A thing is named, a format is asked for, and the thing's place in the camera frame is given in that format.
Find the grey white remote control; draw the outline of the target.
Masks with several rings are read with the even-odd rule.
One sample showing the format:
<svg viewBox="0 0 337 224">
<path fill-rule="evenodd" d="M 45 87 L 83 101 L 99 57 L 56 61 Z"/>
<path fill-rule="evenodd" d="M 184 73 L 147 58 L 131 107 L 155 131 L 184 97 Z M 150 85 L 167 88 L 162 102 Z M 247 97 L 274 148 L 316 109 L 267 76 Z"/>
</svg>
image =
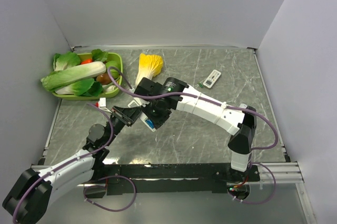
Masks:
<svg viewBox="0 0 337 224">
<path fill-rule="evenodd" d="M 145 105 L 148 104 L 148 101 L 144 101 L 140 98 L 133 98 L 133 100 L 128 104 L 128 107 L 129 108 L 134 108 L 134 107 L 137 107 L 137 106 L 141 106 L 141 107 L 145 107 Z M 156 129 L 155 127 L 152 129 L 148 126 L 148 124 L 145 122 L 148 118 L 148 116 L 142 112 L 139 119 L 152 131 L 152 132 L 155 132 Z"/>
</svg>

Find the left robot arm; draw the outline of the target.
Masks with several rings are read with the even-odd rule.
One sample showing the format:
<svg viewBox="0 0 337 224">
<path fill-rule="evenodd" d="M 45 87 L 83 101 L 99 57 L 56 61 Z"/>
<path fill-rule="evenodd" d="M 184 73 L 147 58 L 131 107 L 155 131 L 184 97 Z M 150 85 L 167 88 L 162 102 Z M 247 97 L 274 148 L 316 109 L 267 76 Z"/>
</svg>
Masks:
<svg viewBox="0 0 337 224">
<path fill-rule="evenodd" d="M 125 126 L 132 126 L 141 108 L 114 107 L 107 125 L 93 125 L 86 143 L 73 156 L 48 168 L 25 170 L 4 199 L 2 207 L 12 215 L 13 223 L 37 223 L 49 205 L 75 186 L 90 181 L 100 182 L 104 176 L 103 160 L 107 146 Z"/>
</svg>

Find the blue AAA battery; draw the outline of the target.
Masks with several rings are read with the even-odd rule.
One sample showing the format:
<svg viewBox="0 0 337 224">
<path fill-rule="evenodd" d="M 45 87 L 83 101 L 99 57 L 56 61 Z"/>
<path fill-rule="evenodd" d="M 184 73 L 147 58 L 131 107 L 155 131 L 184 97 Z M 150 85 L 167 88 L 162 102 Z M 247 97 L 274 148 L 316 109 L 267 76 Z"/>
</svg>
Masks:
<svg viewBox="0 0 337 224">
<path fill-rule="evenodd" d="M 153 122 L 151 120 L 147 119 L 145 122 L 148 124 L 148 126 L 150 128 L 152 128 L 152 129 L 154 128 L 154 124 L 153 124 Z"/>
</svg>

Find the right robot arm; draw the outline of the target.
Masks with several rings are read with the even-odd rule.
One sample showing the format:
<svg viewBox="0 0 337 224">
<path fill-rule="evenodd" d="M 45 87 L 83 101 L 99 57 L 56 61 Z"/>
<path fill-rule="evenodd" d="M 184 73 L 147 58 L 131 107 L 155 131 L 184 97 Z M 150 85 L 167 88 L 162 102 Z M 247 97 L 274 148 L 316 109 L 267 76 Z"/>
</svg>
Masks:
<svg viewBox="0 0 337 224">
<path fill-rule="evenodd" d="M 255 108 L 241 104 L 230 109 L 225 102 L 215 100 L 174 77 L 164 84 L 142 78 L 134 93 L 142 108 L 141 120 L 152 130 L 159 129 L 173 110 L 187 112 L 221 127 L 230 134 L 228 148 L 232 152 L 230 175 L 242 181 L 249 173 L 251 145 L 256 130 Z"/>
</svg>

